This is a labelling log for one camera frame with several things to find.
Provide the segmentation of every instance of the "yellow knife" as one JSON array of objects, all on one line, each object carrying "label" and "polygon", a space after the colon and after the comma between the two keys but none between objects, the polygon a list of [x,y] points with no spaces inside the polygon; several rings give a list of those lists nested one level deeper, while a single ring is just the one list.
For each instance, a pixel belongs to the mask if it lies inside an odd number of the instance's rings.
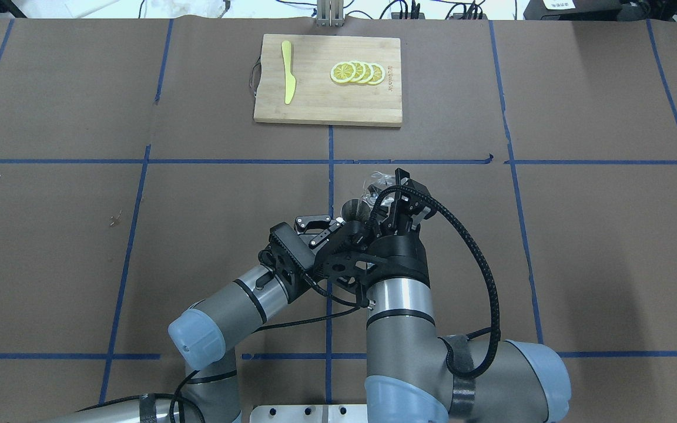
[{"label": "yellow knife", "polygon": [[281,43],[281,53],[284,55],[284,104],[289,104],[294,98],[296,78],[291,73],[291,41],[284,40]]}]

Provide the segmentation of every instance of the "braided black cable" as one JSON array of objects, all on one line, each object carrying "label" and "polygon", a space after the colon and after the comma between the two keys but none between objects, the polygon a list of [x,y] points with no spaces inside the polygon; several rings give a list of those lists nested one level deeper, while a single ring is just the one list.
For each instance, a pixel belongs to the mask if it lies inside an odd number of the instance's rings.
[{"label": "braided black cable", "polygon": [[381,191],[381,193],[379,193],[378,198],[376,198],[376,203],[374,204],[373,209],[370,212],[369,219],[367,219],[367,222],[365,222],[365,230],[367,231],[373,230],[373,226],[376,223],[376,220],[378,220],[378,215],[380,214],[381,204],[383,203],[383,200],[385,199],[385,197],[387,197],[389,194],[392,193],[405,193],[408,196],[417,196],[420,198],[422,204],[425,204],[425,206],[430,207],[431,209],[437,212],[440,212],[440,214],[442,214],[443,217],[445,217],[445,219],[448,220],[448,222],[454,227],[456,232],[459,233],[461,238],[464,240],[464,243],[467,244],[467,247],[470,249],[470,252],[472,252],[472,256],[475,258],[475,261],[477,262],[477,266],[480,268],[480,271],[482,272],[484,284],[487,287],[487,297],[490,300],[491,333],[490,333],[490,342],[487,345],[487,353],[484,356],[482,363],[470,372],[462,372],[454,367],[453,357],[450,350],[445,357],[446,367],[448,367],[449,372],[453,373],[457,377],[460,378],[479,377],[479,375],[484,373],[485,370],[487,370],[492,364],[492,361],[495,359],[495,354],[498,351],[498,342],[500,342],[500,308],[498,306],[498,291],[495,287],[495,279],[492,277],[492,271],[490,270],[490,266],[487,264],[487,261],[484,258],[482,251],[480,251],[479,247],[477,246],[477,243],[472,238],[467,228],[465,228],[464,225],[462,225],[461,222],[459,222],[459,220],[456,219],[456,216],[454,216],[453,213],[451,213],[448,209],[446,209],[445,206],[443,206],[443,204],[441,204],[438,200],[432,198],[432,196],[429,196],[414,188],[406,187],[404,185],[394,185],[392,187],[386,188],[385,190]]}]

